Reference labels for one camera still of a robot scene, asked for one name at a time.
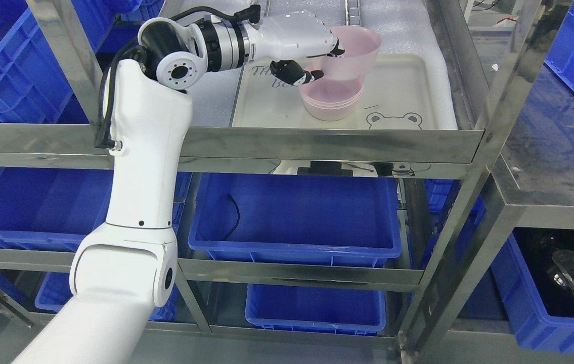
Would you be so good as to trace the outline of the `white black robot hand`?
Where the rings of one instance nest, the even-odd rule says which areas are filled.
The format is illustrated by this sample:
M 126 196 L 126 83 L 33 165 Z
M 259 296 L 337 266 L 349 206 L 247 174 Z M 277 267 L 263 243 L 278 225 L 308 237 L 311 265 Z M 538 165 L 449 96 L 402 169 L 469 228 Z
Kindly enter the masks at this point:
M 250 44 L 248 62 L 269 59 L 269 71 L 283 83 L 301 86 L 324 76 L 321 70 L 307 71 L 298 60 L 329 56 L 342 58 L 345 48 L 309 10 L 267 16 L 257 24 L 246 23 Z

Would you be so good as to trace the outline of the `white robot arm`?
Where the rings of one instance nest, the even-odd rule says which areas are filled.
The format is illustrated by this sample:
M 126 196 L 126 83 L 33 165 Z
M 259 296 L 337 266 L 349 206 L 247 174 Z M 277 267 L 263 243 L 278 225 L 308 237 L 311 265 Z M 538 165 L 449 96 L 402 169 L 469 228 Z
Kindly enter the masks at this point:
M 186 89 L 252 59 L 259 23 L 200 11 L 212 18 L 146 21 L 104 72 L 95 146 L 115 158 L 106 221 L 74 254 L 72 297 L 14 363 L 125 363 L 167 303 L 178 254 L 171 199 L 193 116 Z

